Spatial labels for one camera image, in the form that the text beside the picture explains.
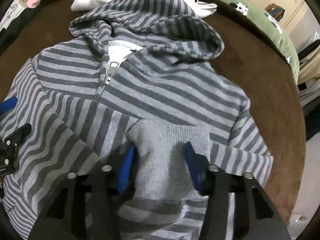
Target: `green fabric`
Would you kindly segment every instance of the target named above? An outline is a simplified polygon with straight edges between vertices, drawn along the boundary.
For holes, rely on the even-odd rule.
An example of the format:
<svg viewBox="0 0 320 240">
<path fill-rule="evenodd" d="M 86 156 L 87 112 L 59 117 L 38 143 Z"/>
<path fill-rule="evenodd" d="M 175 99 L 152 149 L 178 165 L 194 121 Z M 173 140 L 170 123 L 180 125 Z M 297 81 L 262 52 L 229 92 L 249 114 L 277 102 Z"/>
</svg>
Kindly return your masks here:
<svg viewBox="0 0 320 240">
<path fill-rule="evenodd" d="M 298 75 L 299 75 L 299 59 L 297 51 L 294 48 L 294 45 L 290 39 L 290 37 L 285 34 L 279 33 L 276 27 L 268 20 L 265 13 L 266 11 L 260 8 L 257 8 L 252 2 L 249 0 L 220 0 L 226 4 L 230 3 L 243 3 L 248 7 L 248 16 L 247 18 L 251 20 L 263 33 L 265 33 L 270 40 L 274 43 L 276 48 L 279 50 L 280 54 L 285 58 L 290 57 L 290 67 L 292 70 L 293 78 L 295 83 L 298 83 Z"/>
</svg>

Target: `brown fabric surface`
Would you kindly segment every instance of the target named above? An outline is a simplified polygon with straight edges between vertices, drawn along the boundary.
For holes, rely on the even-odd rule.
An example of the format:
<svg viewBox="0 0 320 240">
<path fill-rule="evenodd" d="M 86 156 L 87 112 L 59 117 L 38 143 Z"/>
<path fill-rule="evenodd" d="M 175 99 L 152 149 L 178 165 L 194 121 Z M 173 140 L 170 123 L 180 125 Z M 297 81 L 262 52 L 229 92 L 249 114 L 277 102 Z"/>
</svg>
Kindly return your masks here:
<svg viewBox="0 0 320 240">
<path fill-rule="evenodd" d="M 70 11 L 72 2 L 58 0 L 48 4 L 1 56 L 0 100 L 29 57 L 72 38 L 68 25 L 83 14 Z M 259 35 L 228 17 L 215 13 L 206 21 L 226 45 L 221 56 L 211 62 L 212 67 L 247 93 L 252 101 L 251 114 L 275 156 L 266 191 L 287 222 L 296 202 L 305 157 L 304 119 L 290 68 Z"/>
</svg>

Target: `metal bolt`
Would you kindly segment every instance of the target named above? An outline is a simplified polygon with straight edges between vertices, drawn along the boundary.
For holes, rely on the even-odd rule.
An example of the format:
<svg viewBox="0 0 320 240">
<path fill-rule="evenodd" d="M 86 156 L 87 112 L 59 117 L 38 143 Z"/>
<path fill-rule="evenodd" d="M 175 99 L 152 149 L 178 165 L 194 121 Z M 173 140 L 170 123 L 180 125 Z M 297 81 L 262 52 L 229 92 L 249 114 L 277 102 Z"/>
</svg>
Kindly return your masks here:
<svg viewBox="0 0 320 240">
<path fill-rule="evenodd" d="M 70 173 L 67 175 L 67 178 L 68 178 L 68 179 L 74 179 L 76 176 L 77 176 L 76 173 L 70 172 Z"/>
<path fill-rule="evenodd" d="M 243 174 L 243 176 L 246 178 L 246 179 L 253 179 L 253 175 L 250 173 L 250 172 L 245 172 Z"/>
<path fill-rule="evenodd" d="M 219 171 L 219 167 L 216 166 L 216 165 L 209 165 L 209 168 L 208 168 L 209 171 Z"/>
<path fill-rule="evenodd" d="M 112 166 L 110 165 L 105 165 L 101 168 L 102 171 L 104 172 L 108 172 L 108 171 L 111 171 L 112 170 Z"/>
</svg>

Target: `zipper slider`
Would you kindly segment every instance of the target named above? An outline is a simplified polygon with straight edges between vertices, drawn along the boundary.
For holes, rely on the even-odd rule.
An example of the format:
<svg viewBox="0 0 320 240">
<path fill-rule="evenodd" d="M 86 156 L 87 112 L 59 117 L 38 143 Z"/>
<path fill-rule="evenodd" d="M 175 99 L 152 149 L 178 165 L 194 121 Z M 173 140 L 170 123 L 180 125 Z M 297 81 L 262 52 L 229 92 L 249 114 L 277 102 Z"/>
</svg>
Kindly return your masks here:
<svg viewBox="0 0 320 240">
<path fill-rule="evenodd" d="M 103 83 L 103 87 L 102 87 L 102 91 L 100 93 L 100 97 L 102 96 L 102 93 L 106 87 L 106 85 L 108 85 L 111 81 L 111 78 L 113 77 L 113 75 L 115 74 L 116 70 L 118 69 L 118 67 L 120 66 L 119 62 L 116 61 L 111 61 L 109 63 L 108 68 L 106 69 L 106 78 L 104 79 L 104 83 Z"/>
</svg>

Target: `gray wall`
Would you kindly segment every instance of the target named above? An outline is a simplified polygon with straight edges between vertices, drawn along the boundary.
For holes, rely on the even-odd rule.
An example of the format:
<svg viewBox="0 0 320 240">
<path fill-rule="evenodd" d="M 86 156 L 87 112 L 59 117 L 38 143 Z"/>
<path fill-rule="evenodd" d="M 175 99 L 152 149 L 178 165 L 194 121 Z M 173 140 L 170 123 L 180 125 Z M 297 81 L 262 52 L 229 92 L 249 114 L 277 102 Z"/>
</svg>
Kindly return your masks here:
<svg viewBox="0 0 320 240">
<path fill-rule="evenodd" d="M 315 32 L 320 33 L 320 25 L 310 8 L 289 34 L 297 52 L 300 52 L 303 43 Z"/>
</svg>

